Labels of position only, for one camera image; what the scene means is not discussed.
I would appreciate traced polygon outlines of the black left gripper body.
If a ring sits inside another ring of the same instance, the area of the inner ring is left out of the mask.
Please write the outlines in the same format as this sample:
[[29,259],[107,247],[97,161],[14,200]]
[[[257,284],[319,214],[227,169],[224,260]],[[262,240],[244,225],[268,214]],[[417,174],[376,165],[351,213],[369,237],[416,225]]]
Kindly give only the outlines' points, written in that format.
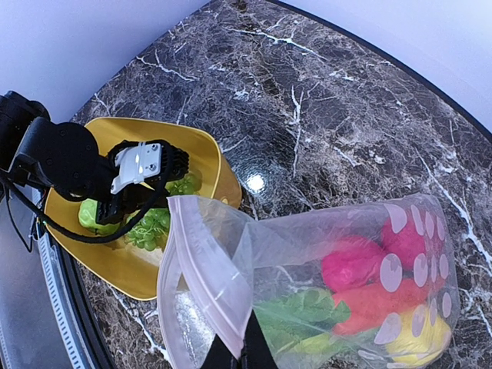
[[102,225],[121,223],[126,215],[140,210],[153,194],[153,188],[130,184],[117,194],[111,194],[108,201],[97,203],[95,221]]

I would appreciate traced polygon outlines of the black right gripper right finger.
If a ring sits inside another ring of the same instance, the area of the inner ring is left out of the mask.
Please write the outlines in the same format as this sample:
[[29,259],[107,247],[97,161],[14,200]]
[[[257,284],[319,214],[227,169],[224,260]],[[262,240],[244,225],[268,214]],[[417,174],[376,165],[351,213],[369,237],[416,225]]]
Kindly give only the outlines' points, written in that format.
[[245,331],[240,368],[278,369],[254,311],[251,312]]

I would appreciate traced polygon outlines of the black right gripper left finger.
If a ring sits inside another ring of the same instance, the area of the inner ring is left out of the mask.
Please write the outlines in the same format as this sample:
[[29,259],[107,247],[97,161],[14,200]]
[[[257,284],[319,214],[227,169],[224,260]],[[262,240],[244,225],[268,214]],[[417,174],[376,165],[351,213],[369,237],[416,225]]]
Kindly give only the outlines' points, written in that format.
[[215,335],[211,347],[204,359],[201,369],[240,369],[238,359],[227,349],[225,344]]

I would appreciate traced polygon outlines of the green grape bunch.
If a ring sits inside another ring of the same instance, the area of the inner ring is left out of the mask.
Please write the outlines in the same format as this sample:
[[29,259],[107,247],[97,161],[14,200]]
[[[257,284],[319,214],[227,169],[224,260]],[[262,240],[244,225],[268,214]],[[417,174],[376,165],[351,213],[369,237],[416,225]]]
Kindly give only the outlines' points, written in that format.
[[[189,172],[182,179],[165,185],[170,196],[198,194],[202,186],[200,172]],[[125,241],[138,249],[156,251],[165,248],[170,230],[171,215],[167,208],[152,208],[125,235]]]

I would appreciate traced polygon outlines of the yellow plastic basket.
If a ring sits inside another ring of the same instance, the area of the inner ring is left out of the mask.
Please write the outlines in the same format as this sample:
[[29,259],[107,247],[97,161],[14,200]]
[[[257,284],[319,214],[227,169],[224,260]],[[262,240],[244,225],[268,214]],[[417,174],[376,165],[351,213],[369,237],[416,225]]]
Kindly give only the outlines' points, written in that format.
[[[106,155],[123,141],[144,143],[131,149],[122,159],[124,184],[133,183],[132,175],[143,180],[158,172],[164,160],[162,149],[153,148],[156,140],[167,141],[189,155],[189,169],[201,179],[198,193],[234,208],[241,204],[241,186],[218,143],[205,131],[182,125],[137,118],[96,118],[85,125],[98,144],[100,155]],[[53,238],[77,261],[130,298],[140,301],[155,299],[158,261],[148,261],[144,252],[131,248],[124,238],[106,244],[85,244],[72,240],[47,227]]]

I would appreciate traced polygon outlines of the green bumpy cucumber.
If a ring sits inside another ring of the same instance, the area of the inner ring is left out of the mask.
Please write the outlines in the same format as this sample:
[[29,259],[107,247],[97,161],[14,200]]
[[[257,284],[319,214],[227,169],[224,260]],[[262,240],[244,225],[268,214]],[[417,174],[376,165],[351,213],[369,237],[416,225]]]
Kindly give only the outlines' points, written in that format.
[[303,355],[324,355],[334,356],[342,352],[347,352],[357,346],[355,341],[345,337],[329,335],[328,333],[319,334],[305,338],[286,350],[288,354]]

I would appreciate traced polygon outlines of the green leafy vegetable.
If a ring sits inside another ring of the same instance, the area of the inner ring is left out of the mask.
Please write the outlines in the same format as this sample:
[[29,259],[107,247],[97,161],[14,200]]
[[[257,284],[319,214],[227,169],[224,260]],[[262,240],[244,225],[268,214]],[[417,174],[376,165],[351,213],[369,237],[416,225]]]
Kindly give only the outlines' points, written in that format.
[[350,317],[348,306],[335,307],[331,293],[308,288],[287,297],[259,302],[254,312],[272,354],[286,350],[305,338],[328,333]]

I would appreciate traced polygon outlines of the orange carrot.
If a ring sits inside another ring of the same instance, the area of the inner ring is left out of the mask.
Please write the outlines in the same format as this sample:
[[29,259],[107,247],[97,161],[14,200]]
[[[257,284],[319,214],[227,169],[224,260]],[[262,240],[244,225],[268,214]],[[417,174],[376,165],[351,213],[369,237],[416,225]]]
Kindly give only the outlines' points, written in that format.
[[412,279],[404,279],[395,292],[376,283],[337,292],[332,296],[335,307],[344,302],[351,314],[346,321],[337,323],[333,332],[349,336],[380,327],[390,313],[402,313],[422,304],[433,288],[431,282],[418,287]]

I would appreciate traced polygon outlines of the red tomato front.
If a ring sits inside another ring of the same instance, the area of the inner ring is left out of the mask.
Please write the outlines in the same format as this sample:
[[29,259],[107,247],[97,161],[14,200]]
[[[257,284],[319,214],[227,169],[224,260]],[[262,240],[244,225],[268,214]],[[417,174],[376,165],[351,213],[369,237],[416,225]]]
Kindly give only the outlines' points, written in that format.
[[335,249],[322,262],[324,283],[333,292],[347,291],[380,281],[384,250],[362,236],[347,236],[334,242]]

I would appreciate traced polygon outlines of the clear zip top bag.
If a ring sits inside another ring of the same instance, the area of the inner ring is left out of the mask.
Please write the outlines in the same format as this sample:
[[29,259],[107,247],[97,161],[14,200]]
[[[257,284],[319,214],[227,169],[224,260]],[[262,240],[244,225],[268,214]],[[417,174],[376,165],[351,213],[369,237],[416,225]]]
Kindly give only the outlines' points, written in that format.
[[[201,368],[217,335],[240,361],[248,320],[254,306],[287,297],[324,283],[322,260],[334,242],[362,236],[381,248],[381,230],[390,218],[394,233],[412,219],[418,234],[437,233],[443,251],[419,254],[405,271],[400,258],[384,250],[380,281],[395,292],[404,279],[418,287],[434,288],[416,307],[430,310],[431,323],[439,315],[452,330],[460,301],[453,248],[439,201],[427,194],[308,211],[280,218],[256,220],[220,201],[193,195],[169,201],[171,230],[158,274],[158,317],[168,359],[174,368]],[[324,355],[272,354],[278,368],[319,368],[334,357],[351,367],[387,368],[386,344],[401,332],[402,313],[390,313],[380,327],[340,336],[355,341],[347,352]]]

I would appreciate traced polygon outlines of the yellow lemon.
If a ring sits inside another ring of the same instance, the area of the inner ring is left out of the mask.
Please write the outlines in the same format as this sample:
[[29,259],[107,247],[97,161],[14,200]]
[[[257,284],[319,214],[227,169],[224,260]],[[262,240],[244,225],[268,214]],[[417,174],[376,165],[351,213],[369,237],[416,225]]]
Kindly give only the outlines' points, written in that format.
[[401,315],[402,328],[397,338],[386,344],[391,357],[387,368],[422,368],[441,356],[450,343],[452,330],[439,315],[431,323],[427,307]]

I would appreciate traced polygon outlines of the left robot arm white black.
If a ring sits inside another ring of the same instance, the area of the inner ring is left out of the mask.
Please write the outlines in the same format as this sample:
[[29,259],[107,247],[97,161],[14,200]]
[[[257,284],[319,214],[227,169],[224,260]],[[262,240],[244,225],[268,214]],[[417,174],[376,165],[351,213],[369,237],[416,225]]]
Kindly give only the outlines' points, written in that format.
[[117,159],[137,146],[124,140],[106,155],[84,126],[51,122],[43,104],[15,91],[1,97],[1,170],[20,186],[52,188],[65,200],[97,201],[102,224],[118,223],[141,209],[153,195],[150,188],[130,182],[113,185],[119,175]]

